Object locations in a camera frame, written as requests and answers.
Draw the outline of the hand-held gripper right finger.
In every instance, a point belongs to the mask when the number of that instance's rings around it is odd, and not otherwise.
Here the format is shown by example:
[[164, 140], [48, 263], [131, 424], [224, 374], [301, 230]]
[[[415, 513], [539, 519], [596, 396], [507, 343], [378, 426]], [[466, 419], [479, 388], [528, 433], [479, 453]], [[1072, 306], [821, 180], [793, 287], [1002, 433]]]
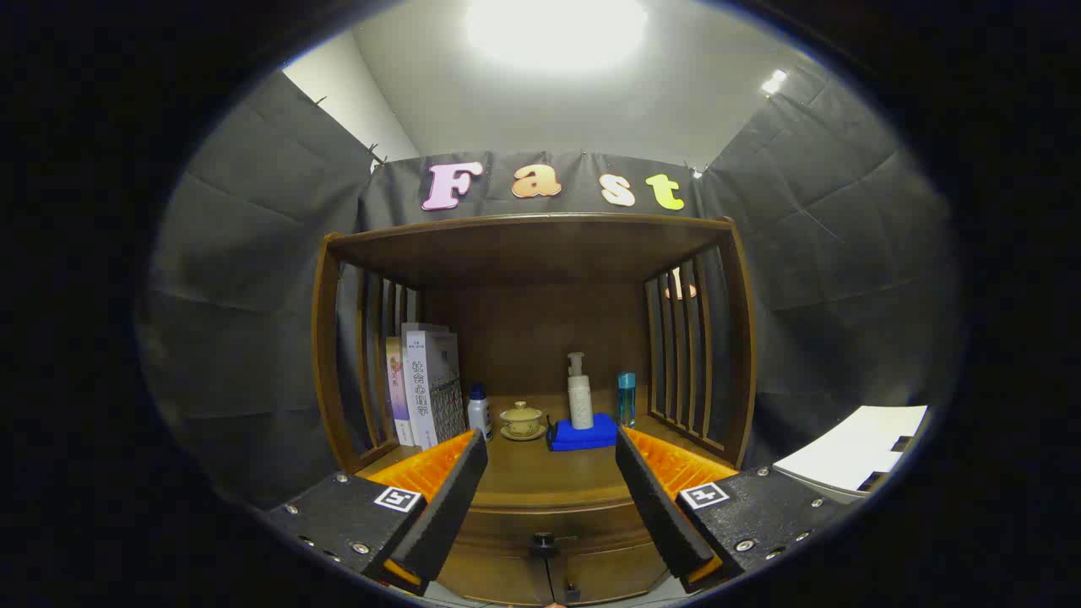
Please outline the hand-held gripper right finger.
[[771, 470], [736, 472], [619, 426], [617, 467], [654, 547], [688, 593], [752, 573], [845, 519], [845, 505]]

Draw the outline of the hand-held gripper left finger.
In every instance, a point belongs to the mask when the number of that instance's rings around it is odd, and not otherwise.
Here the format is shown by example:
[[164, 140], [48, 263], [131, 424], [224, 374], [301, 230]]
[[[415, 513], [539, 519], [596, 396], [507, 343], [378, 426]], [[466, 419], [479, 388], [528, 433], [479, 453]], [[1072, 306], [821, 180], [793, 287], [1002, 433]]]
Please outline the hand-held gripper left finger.
[[268, 512], [268, 528], [353, 578], [422, 596], [439, 577], [488, 467], [470, 429], [387, 470], [335, 473]]

